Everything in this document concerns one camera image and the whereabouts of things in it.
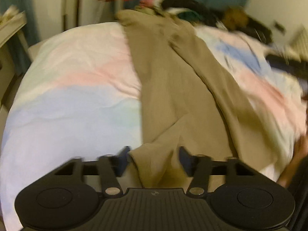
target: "person's hand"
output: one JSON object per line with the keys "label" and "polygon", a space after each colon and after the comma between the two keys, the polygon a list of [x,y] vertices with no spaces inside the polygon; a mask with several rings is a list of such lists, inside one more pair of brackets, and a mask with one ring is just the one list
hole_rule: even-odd
{"label": "person's hand", "polygon": [[301,160],[308,155],[308,136],[301,136],[294,144],[293,158]]}
{"label": "person's hand", "polygon": [[[308,94],[302,97],[302,100],[308,101]],[[308,125],[308,108],[306,108],[306,126]]]}

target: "circular pad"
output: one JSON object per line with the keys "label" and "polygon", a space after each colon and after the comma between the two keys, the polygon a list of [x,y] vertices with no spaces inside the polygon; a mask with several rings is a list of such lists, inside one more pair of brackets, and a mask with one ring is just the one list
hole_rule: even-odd
{"label": "circular pad", "polygon": [[63,188],[50,188],[42,191],[36,198],[38,204],[45,208],[60,208],[69,204],[72,193]]}
{"label": "circular pad", "polygon": [[238,201],[248,208],[266,208],[273,202],[272,195],[258,188],[247,188],[238,193]]}
{"label": "circular pad", "polygon": [[285,226],[295,208],[292,195],[275,184],[224,184],[212,193],[210,204],[222,220],[244,230]]}
{"label": "circular pad", "polygon": [[77,226],[95,212],[98,195],[86,184],[48,187],[30,185],[15,200],[22,225],[34,229],[68,229]]}

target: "bedding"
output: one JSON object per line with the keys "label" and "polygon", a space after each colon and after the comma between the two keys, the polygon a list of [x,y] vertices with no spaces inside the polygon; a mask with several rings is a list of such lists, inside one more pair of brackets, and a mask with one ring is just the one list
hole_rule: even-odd
{"label": "bedding", "polygon": [[256,170],[274,162],[272,138],[191,24],[132,10],[118,18],[142,84],[143,145],[130,155],[145,187],[184,186],[179,146]]}
{"label": "bedding", "polygon": [[[235,78],[275,142],[272,153],[277,159],[261,172],[276,180],[292,157],[294,140],[304,131],[305,105],[298,83],[270,69],[264,58],[267,47],[257,40],[206,26],[197,27],[196,35]],[[237,48],[239,54],[227,52],[224,44]],[[241,53],[250,58],[242,58]],[[256,59],[258,74],[248,63]],[[241,72],[257,79],[256,86],[264,86],[265,92],[275,92],[275,102],[284,102],[279,106],[292,105],[280,108],[282,114],[285,111],[282,120],[245,87],[249,81],[237,75]],[[42,46],[20,85],[3,136],[0,198],[7,231],[22,228],[14,199],[38,178],[73,157],[95,160],[116,154],[125,145],[141,146],[140,91],[118,23],[74,28]],[[286,111],[298,117],[298,125]]]}

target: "brown stuffed toy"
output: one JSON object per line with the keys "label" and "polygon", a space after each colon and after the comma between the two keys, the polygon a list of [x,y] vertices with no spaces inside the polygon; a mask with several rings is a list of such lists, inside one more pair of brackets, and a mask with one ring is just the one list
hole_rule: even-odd
{"label": "brown stuffed toy", "polygon": [[249,22],[249,18],[241,7],[229,8],[224,12],[222,23],[229,30],[244,28]]}

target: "pillow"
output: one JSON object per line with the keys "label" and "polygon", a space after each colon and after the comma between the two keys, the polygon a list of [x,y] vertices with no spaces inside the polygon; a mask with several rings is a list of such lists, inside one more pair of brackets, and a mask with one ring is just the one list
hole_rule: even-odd
{"label": "pillow", "polygon": [[299,53],[303,61],[308,61],[308,31],[305,27],[300,29],[290,46]]}

